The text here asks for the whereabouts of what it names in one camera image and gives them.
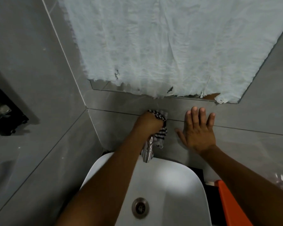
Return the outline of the orange plastic container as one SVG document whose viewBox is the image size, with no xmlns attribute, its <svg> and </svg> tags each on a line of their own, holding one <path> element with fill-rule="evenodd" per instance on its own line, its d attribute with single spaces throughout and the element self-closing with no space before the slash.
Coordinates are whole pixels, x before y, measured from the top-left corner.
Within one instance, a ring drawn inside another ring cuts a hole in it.
<svg viewBox="0 0 283 226">
<path fill-rule="evenodd" d="M 253 226 L 224 181 L 215 181 L 215 186 L 219 189 L 227 226 Z"/>
</svg>

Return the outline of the person's right hand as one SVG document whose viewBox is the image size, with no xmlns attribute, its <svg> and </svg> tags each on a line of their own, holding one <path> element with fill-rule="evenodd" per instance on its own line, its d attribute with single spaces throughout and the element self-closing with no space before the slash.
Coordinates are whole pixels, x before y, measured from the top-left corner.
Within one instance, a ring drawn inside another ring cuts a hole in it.
<svg viewBox="0 0 283 226">
<path fill-rule="evenodd" d="M 198 109 L 199 112 L 199 128 L 193 128 L 191 109 L 185 114 L 184 128 L 182 132 L 186 137 L 186 148 L 195 150 L 198 154 L 203 152 L 218 149 L 216 146 L 216 139 L 213 130 L 208 130 L 206 127 L 207 116 L 204 107 Z"/>
</svg>

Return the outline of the chrome faucet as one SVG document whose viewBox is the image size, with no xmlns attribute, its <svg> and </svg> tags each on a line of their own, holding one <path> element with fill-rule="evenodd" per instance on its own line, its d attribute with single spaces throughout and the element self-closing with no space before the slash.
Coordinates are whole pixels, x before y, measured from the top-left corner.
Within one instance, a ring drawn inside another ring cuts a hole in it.
<svg viewBox="0 0 283 226">
<path fill-rule="evenodd" d="M 149 140 L 146 141 L 141 151 L 141 156 L 142 156 L 143 162 L 145 163 L 149 163 L 153 159 L 153 156 L 154 156 L 153 144 L 154 144 L 154 138 L 153 136 L 151 136 Z"/>
</svg>

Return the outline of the metal sink drain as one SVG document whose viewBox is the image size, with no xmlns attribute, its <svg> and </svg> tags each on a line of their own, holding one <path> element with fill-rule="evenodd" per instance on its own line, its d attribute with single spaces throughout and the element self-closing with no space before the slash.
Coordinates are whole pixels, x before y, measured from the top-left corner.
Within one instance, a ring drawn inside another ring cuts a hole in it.
<svg viewBox="0 0 283 226">
<path fill-rule="evenodd" d="M 145 198 L 136 198 L 132 203 L 132 213 L 136 219 L 144 219 L 150 212 L 150 206 Z"/>
</svg>

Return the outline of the black white striped cloth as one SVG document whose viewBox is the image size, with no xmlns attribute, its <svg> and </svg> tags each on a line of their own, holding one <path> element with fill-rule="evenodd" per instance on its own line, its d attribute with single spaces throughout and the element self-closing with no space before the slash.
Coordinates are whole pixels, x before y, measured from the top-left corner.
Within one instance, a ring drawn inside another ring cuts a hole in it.
<svg viewBox="0 0 283 226">
<path fill-rule="evenodd" d="M 167 117 L 168 117 L 168 112 L 164 111 L 164 110 L 155 110 L 159 113 L 161 113 L 167 120 Z M 154 144 L 162 149 L 163 148 L 163 144 L 164 144 L 164 140 L 165 140 L 165 137 L 167 135 L 167 128 L 166 126 L 163 126 L 160 128 L 159 132 L 158 133 L 155 133 L 154 134 Z"/>
</svg>

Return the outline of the black wall holder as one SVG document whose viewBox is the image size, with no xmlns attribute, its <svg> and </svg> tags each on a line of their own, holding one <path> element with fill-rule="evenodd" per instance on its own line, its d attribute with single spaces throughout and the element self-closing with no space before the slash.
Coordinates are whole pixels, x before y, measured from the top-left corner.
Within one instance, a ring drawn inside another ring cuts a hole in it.
<svg viewBox="0 0 283 226">
<path fill-rule="evenodd" d="M 0 89 L 0 135 L 10 136 L 18 126 L 26 124 L 28 117 Z"/>
</svg>

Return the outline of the person's right forearm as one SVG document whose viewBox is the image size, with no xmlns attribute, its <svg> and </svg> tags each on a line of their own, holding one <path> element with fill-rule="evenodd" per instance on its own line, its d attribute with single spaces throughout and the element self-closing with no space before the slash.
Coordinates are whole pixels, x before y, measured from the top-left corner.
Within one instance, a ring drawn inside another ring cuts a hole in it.
<svg viewBox="0 0 283 226">
<path fill-rule="evenodd" d="M 200 156 L 223 180 L 253 226 L 283 226 L 283 189 L 216 145 L 202 150 Z"/>
</svg>

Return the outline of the wall mirror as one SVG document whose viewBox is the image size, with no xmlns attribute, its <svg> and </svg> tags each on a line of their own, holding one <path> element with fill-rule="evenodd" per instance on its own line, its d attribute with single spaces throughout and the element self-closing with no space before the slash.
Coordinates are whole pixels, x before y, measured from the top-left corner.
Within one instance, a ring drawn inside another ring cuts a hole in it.
<svg viewBox="0 0 283 226">
<path fill-rule="evenodd" d="M 129 93 L 131 89 L 130 86 L 126 86 L 122 83 L 120 86 L 116 86 L 114 83 L 104 80 L 89 80 L 93 90 L 97 91 L 107 91 L 107 92 L 119 92 L 119 93 Z M 281 33 L 276 44 L 271 49 L 267 58 L 264 60 L 263 64 L 260 66 L 258 72 L 254 76 L 250 85 L 243 92 L 241 98 L 237 101 L 227 101 L 222 102 L 222 104 L 240 104 L 244 100 L 245 95 L 251 94 L 263 94 L 269 98 L 271 95 L 276 95 L 276 98 L 283 98 L 282 90 L 283 89 L 283 32 Z M 204 96 L 201 95 L 188 95 L 188 96 L 175 96 L 169 95 L 168 97 L 180 98 L 180 99 L 189 99 L 189 100 L 198 100 L 206 102 L 214 102 L 215 104 L 220 104 L 215 99 L 218 96 L 218 93 L 213 93 L 210 95 Z"/>
</svg>

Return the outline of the black counter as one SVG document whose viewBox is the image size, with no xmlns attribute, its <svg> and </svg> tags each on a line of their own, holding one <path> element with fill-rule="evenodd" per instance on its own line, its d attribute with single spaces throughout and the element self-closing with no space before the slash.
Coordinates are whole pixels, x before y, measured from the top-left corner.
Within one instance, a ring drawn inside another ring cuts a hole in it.
<svg viewBox="0 0 283 226">
<path fill-rule="evenodd" d="M 204 186 L 212 226 L 227 226 L 218 187 L 207 185 L 205 183 L 202 169 L 194 167 L 189 168 L 198 176 Z"/>
</svg>

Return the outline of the person's left forearm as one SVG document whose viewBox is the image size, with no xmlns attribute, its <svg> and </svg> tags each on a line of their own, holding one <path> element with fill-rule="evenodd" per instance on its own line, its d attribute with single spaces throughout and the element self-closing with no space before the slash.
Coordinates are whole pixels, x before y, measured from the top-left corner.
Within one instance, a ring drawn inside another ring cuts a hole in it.
<svg viewBox="0 0 283 226">
<path fill-rule="evenodd" d="M 130 133 L 73 197 L 55 226 L 114 226 L 140 152 L 151 135 Z"/>
</svg>

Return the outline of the person's left hand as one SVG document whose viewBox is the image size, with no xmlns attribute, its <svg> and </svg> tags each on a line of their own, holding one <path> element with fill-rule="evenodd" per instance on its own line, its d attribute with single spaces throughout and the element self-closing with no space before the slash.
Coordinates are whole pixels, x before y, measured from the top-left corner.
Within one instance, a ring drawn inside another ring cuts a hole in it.
<svg viewBox="0 0 283 226">
<path fill-rule="evenodd" d="M 165 136 L 166 135 L 167 114 L 157 110 L 147 110 L 136 120 L 133 129 L 142 135 Z"/>
</svg>

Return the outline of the white sink basin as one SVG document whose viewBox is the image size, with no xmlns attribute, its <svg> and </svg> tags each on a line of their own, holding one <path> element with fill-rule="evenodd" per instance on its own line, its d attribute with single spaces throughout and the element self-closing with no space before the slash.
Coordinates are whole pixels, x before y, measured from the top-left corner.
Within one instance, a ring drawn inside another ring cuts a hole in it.
<svg viewBox="0 0 283 226">
<path fill-rule="evenodd" d="M 139 197 L 150 206 L 144 219 L 132 213 Z M 139 156 L 115 226 L 212 226 L 204 186 L 185 165 Z"/>
</svg>

